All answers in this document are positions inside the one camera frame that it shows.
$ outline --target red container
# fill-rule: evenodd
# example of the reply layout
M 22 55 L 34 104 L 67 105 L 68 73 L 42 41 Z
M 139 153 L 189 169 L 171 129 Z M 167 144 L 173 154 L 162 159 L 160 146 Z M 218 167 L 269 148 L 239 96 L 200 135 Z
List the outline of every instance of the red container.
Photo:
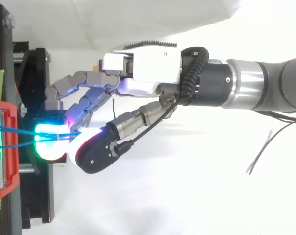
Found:
M 0 101 L 0 110 L 3 111 L 4 124 L 2 126 L 17 129 L 17 107 L 11 103 Z M 4 133 L 5 145 L 16 145 L 17 134 L 16 133 Z M 3 149 L 5 153 L 5 164 L 6 173 L 4 178 L 6 178 L 3 188 L 0 189 L 0 199 L 5 195 L 10 193 L 19 183 L 19 156 L 17 148 Z

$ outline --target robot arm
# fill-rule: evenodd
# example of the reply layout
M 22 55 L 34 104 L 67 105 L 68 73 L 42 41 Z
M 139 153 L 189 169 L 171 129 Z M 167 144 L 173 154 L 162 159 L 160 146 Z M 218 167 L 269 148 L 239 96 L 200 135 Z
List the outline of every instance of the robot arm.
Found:
M 120 140 L 169 118 L 177 104 L 296 111 L 296 59 L 280 64 L 209 60 L 201 47 L 180 52 L 175 44 L 141 42 L 106 54 L 99 67 L 99 72 L 77 72 L 46 90 L 45 108 L 55 110 L 62 109 L 59 99 L 78 86 L 90 87 L 79 104 L 65 111 L 72 131 L 88 124 L 91 113 L 112 94 L 159 97 L 159 102 L 123 113 L 81 145 L 75 161 L 87 173 L 110 166 L 134 144 Z

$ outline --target blue light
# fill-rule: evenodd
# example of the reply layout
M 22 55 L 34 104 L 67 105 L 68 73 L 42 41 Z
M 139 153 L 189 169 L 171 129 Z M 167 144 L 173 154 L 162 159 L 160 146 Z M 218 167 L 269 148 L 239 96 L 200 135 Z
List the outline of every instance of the blue light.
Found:
M 37 124 L 35 127 L 37 133 L 53 133 L 53 134 L 69 134 L 70 129 L 67 125 L 55 125 L 55 124 Z M 46 140 L 47 138 L 42 136 L 35 136 L 35 141 Z M 35 144 L 36 151 L 41 158 L 46 160 L 59 159 L 68 149 L 69 140 L 51 141 L 51 142 L 37 142 Z

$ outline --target gear teeth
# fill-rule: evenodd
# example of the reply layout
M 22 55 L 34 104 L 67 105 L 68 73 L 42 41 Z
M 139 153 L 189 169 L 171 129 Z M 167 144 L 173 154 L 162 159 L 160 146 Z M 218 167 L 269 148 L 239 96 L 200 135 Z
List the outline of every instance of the gear teeth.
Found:
M 157 45 L 157 46 L 164 46 L 164 47 L 177 47 L 176 43 L 167 43 L 167 42 L 160 42 L 160 41 L 141 41 L 138 43 L 133 43 L 126 45 L 124 50 L 133 49 L 136 47 L 147 46 L 147 45 Z

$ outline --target black cable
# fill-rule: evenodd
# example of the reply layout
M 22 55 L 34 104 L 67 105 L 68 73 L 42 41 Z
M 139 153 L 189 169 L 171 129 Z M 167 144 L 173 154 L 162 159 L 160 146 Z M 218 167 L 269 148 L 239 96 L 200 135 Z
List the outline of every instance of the black cable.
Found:
M 155 122 L 153 122 L 153 124 L 151 124 L 147 129 L 145 129 L 143 132 L 141 132 L 139 135 L 137 135 L 133 140 L 130 140 L 131 145 L 133 145 L 141 137 L 143 137 L 145 134 L 147 134 L 152 128 L 154 128 L 156 125 L 158 125 L 173 109 L 175 109 L 175 107 L 180 102 L 181 102 L 181 100 L 178 100 L 174 104 L 172 104 L 161 117 L 159 117 Z
M 254 167 L 255 167 L 255 165 L 256 165 L 256 163 L 257 163 L 257 161 L 259 160 L 259 158 L 260 158 L 260 156 L 262 155 L 262 153 L 264 152 L 264 150 L 266 149 L 266 147 L 269 145 L 269 143 L 282 131 L 282 130 L 284 130 L 285 128 L 287 128 L 288 126 L 290 126 L 290 125 L 292 125 L 293 123 L 289 123 L 288 125 L 286 125 L 286 126 L 284 126 L 283 128 L 281 128 L 279 131 L 277 131 L 276 133 L 275 133 L 275 135 L 273 135 L 270 139 L 269 139 L 269 141 L 267 141 L 265 144 L 264 144 L 264 146 L 262 147 L 262 149 L 261 149 L 261 151 L 259 152 L 259 154 L 256 156 L 256 158 L 255 158 L 255 160 L 254 160 L 254 162 L 253 162 L 253 164 L 252 164 L 252 167 L 251 167 L 251 170 L 250 170 L 250 172 L 249 172 L 249 175 L 251 175 L 251 173 L 253 172 L 253 169 L 254 169 Z
M 115 114 L 115 104 L 114 104 L 114 99 L 112 99 L 112 108 L 113 108 L 113 115 L 114 115 L 114 119 L 116 118 L 116 114 Z
M 186 75 L 182 78 L 182 86 L 180 89 L 180 97 L 186 100 L 186 103 L 183 105 L 188 105 L 192 99 L 192 96 L 196 89 L 196 83 L 199 79 L 200 74 L 203 71 L 203 68 L 209 60 L 209 53 L 207 49 L 203 47 L 190 47 L 181 52 L 181 55 L 190 56 L 192 53 L 198 53 L 195 61 L 189 68 Z
M 284 120 L 285 122 L 290 121 L 290 122 L 296 123 L 296 117 L 290 117 L 287 115 L 283 115 L 283 114 L 279 114 L 279 113 L 271 112 L 271 111 L 256 111 L 256 112 L 259 114 L 262 114 L 262 115 L 273 117 L 279 121 Z

